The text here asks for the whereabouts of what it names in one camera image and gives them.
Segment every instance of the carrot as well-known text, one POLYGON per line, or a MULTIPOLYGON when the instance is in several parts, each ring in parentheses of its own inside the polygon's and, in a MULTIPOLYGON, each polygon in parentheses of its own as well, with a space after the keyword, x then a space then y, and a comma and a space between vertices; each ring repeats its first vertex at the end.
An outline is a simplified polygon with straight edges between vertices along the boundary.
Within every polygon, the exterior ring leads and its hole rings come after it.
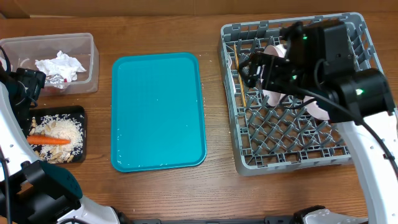
POLYGON ((52 137, 47 137, 43 135, 31 135, 26 138, 29 144, 51 144, 51 145, 63 145, 69 144, 70 140, 67 139, 57 139, 52 137))

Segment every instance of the blue plastic tray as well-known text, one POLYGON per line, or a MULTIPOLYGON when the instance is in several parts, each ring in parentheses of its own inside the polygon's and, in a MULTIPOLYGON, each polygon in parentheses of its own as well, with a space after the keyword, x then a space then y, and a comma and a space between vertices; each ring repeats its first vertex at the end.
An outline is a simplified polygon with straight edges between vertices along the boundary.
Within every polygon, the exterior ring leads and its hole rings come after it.
POLYGON ((198 60, 119 58, 112 69, 111 162, 121 172, 197 166, 206 157, 198 60))

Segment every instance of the wooden tabletop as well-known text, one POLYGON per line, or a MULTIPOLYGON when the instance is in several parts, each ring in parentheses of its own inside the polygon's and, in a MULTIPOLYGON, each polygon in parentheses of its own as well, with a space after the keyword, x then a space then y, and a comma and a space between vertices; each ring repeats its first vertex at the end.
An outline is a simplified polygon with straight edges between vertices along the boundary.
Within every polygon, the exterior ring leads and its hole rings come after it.
MULTIPOLYGON (((86 109, 89 119, 86 160, 64 167, 77 178, 83 193, 102 205, 114 206, 132 219, 263 218, 291 215, 312 205, 365 217, 366 204, 353 166, 317 167, 254 177, 240 176, 235 170, 217 53, 221 26, 298 16, 310 15, 10 19, 0 20, 0 39, 80 32, 94 36, 99 51, 98 91, 41 97, 38 103, 41 108, 82 105, 86 109), (166 52, 191 52, 199 60, 206 109, 207 157, 198 167, 120 173, 110 161, 111 67, 119 57, 166 52)), ((398 14, 363 16, 397 98, 398 14)))

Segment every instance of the dish rack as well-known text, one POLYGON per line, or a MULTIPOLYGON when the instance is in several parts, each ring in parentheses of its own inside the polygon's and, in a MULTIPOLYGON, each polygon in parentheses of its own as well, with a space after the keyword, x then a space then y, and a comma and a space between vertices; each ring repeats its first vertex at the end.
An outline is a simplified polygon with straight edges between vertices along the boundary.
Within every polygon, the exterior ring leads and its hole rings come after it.
MULTIPOLYGON (((331 19, 341 20, 347 26, 347 41, 355 55, 355 69, 360 71, 373 67, 382 72, 365 20, 356 12, 226 24, 221 28, 220 64, 235 166, 239 174, 273 174, 352 163, 336 125, 315 119, 306 108, 283 110, 270 107, 267 95, 262 95, 257 88, 239 84, 234 66, 234 45, 238 61, 242 62, 250 53, 262 52, 268 45, 283 44, 280 28, 297 21, 308 25, 331 19), (242 88, 246 107, 241 97, 242 88)), ((290 107, 300 105, 302 101, 289 96, 284 103, 290 107)))

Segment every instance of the green light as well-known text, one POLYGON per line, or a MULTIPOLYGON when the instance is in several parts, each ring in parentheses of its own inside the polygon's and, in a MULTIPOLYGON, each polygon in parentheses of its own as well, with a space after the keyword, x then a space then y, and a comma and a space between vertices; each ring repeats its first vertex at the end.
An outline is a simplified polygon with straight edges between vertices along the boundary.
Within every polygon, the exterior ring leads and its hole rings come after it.
POLYGON ((355 91, 357 95, 360 95, 364 92, 362 89, 356 89, 355 91))

